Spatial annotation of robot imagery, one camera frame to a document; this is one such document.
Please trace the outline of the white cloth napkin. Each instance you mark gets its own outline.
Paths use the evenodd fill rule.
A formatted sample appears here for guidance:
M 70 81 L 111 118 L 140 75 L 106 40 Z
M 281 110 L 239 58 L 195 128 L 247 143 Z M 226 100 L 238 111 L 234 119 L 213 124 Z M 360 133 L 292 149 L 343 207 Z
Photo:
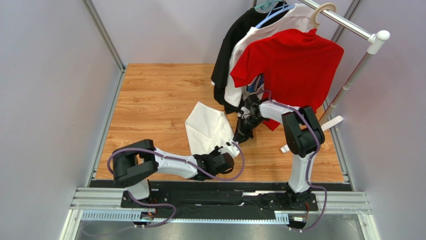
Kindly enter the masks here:
M 193 155 L 209 154 L 216 146 L 224 146 L 234 136 L 225 113 L 202 102 L 197 102 L 184 125 Z

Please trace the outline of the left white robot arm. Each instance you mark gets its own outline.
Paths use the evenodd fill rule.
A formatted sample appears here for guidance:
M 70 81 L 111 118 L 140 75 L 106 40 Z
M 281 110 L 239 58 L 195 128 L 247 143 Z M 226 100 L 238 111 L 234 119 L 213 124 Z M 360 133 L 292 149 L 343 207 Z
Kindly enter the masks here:
M 115 188 L 127 189 L 136 200 L 151 195 L 148 178 L 155 174 L 179 176 L 194 181 L 217 179 L 218 174 L 233 171 L 234 159 L 241 150 L 233 141 L 215 146 L 208 154 L 178 155 L 154 146 L 151 139 L 115 150 L 107 160 L 107 169 L 113 175 Z

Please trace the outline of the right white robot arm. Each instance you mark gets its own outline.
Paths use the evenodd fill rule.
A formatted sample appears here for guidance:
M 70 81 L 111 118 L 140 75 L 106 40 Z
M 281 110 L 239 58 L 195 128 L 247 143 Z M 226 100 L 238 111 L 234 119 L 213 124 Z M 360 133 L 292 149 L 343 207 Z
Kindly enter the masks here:
M 325 141 L 324 131 L 311 106 L 295 107 L 251 94 L 238 114 L 233 141 L 243 143 L 252 139 L 255 128 L 271 121 L 282 124 L 286 144 L 293 154 L 285 193 L 286 202 L 295 208 L 311 195 L 313 161 Z

